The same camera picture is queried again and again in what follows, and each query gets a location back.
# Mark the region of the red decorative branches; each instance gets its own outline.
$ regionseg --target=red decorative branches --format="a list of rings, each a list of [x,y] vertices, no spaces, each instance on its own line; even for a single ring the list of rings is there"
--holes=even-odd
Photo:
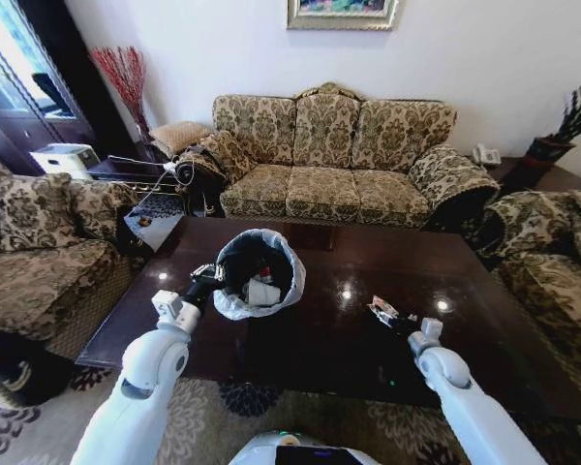
[[[148,124],[142,109],[142,89],[146,64],[142,52],[133,46],[112,49],[107,46],[93,48],[92,60],[103,70],[112,83],[125,107],[136,121],[140,136],[148,140]]]

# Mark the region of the bag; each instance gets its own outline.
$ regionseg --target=bag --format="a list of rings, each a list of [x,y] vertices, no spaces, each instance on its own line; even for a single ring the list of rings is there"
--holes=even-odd
[[[306,281],[306,268],[303,266],[299,257],[297,257],[297,254],[291,249],[287,240],[279,232],[272,230],[248,230],[242,232],[220,251],[217,263],[221,264],[233,254],[247,247],[259,245],[263,248],[268,246],[279,251],[289,261],[290,267],[292,268],[289,290],[280,303],[276,303],[270,307],[252,307],[241,300],[239,295],[229,288],[215,291],[213,293],[215,308],[230,320],[243,320],[249,317],[268,317],[284,307],[298,302],[303,294]]]

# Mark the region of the framed painting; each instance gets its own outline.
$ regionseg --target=framed painting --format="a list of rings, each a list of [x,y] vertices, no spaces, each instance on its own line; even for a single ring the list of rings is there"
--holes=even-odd
[[[289,29],[391,30],[398,0],[287,0]]]

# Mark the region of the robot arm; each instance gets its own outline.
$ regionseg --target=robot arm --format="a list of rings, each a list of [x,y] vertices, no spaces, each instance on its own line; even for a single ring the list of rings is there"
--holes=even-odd
[[[168,404],[187,363],[188,343],[206,300],[224,286],[224,272],[213,264],[192,273],[194,285],[183,296],[159,291],[153,305],[157,329],[132,342],[123,355],[111,395],[90,419],[72,465],[150,465],[155,462],[168,423]]]
[[[458,354],[441,347],[443,324],[424,319],[409,337],[415,363],[442,401],[445,419],[472,463],[546,465],[504,407],[477,385]]]

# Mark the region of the patterned carpet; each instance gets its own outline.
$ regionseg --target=patterned carpet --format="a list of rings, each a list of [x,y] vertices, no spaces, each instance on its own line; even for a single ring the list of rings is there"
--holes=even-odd
[[[115,380],[116,373],[84,368],[66,392],[44,405],[0,410],[0,465],[67,465]],[[574,430],[546,423],[522,427],[548,463],[581,463]],[[383,464],[468,463],[436,410],[181,379],[157,464],[227,464],[253,436],[274,429],[364,450]]]

